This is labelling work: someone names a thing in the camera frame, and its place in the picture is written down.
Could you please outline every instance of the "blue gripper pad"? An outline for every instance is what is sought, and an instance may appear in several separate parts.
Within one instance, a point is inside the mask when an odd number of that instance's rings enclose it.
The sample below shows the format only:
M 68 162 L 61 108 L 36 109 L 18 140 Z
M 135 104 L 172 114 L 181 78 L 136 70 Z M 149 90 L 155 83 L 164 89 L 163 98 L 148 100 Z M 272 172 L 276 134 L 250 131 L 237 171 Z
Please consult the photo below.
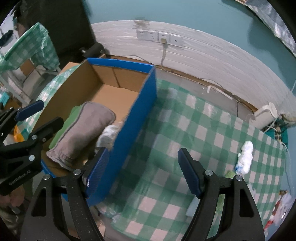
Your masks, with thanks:
M 186 182 L 189 186 L 191 193 L 198 198 L 202 194 L 202 191 L 200 189 L 200 180 L 197 174 L 195 173 L 192 165 L 190 164 L 189 158 L 192 159 L 192 157 L 190 156 L 188 151 L 184 149 L 185 148 L 181 148 L 178 151 L 178 163 L 181 167 L 181 170 L 183 172 L 183 175 L 186 179 Z
M 44 108 L 44 102 L 37 100 L 34 103 L 20 109 L 15 116 L 15 121 L 24 121 Z
M 107 163 L 109 161 L 109 151 L 107 148 L 103 148 L 95 155 L 91 162 L 94 162 L 90 166 L 92 170 L 86 170 L 82 176 L 82 182 L 86 186 L 85 195 L 90 197 L 97 189 L 99 182 L 105 172 Z

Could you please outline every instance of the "white kettle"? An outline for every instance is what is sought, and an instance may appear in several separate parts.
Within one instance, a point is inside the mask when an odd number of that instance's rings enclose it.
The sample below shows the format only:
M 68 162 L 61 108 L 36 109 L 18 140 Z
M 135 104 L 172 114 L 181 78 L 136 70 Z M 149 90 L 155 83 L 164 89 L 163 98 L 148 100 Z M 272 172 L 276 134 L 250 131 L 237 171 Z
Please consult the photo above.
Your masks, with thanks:
M 278 117 L 278 112 L 273 103 L 262 106 L 254 113 L 255 120 L 249 119 L 249 123 L 258 129 L 262 129 Z

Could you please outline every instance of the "white cloth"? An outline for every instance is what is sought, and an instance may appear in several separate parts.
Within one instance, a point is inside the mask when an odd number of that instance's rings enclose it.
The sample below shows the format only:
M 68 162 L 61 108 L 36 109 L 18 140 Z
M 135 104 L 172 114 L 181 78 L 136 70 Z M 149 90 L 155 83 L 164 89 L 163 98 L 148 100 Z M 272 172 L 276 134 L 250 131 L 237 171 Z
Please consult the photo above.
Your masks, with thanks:
M 121 130 L 123 122 L 117 124 L 108 125 L 99 136 L 96 142 L 95 153 L 98 152 L 100 147 L 106 147 L 109 151 L 112 150 L 114 141 L 117 137 L 117 134 Z
M 253 160 L 253 143 L 246 141 L 242 146 L 242 152 L 238 154 L 237 165 L 235 166 L 236 174 L 247 174 L 250 171 L 250 167 Z

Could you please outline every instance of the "bed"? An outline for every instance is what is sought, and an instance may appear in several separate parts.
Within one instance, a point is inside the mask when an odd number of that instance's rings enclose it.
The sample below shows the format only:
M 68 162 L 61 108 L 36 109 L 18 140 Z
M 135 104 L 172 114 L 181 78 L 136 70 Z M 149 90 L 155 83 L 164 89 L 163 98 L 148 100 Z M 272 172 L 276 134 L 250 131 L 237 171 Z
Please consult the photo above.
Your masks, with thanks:
M 77 67 L 55 77 L 38 99 L 48 103 Z M 19 125 L 24 137 L 41 113 Z M 112 226 L 137 240 L 181 240 L 191 219 L 193 199 L 177 162 L 179 148 L 218 176 L 234 170 L 246 140 L 254 145 L 253 162 L 242 175 L 256 190 L 263 225 L 275 205 L 284 172 L 283 146 L 241 119 L 164 80 L 157 81 L 157 100 L 108 197 L 98 205 Z M 220 221 L 216 212 L 209 237 Z

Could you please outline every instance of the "white wall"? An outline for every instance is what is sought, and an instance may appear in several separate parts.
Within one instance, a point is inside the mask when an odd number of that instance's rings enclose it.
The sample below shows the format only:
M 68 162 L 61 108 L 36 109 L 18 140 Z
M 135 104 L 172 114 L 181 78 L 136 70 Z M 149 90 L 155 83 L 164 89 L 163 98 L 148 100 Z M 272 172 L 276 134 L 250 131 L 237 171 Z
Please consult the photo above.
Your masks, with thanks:
M 211 79 L 257 108 L 273 102 L 278 108 L 289 89 L 260 60 L 219 37 L 184 26 L 120 20 L 94 23 L 96 40 L 112 55 L 138 55 L 160 64 L 163 45 L 138 40 L 137 29 L 162 31 L 184 37 L 184 46 L 169 45 L 163 65 L 195 77 Z M 289 110 L 296 110 L 296 98 L 288 96 Z

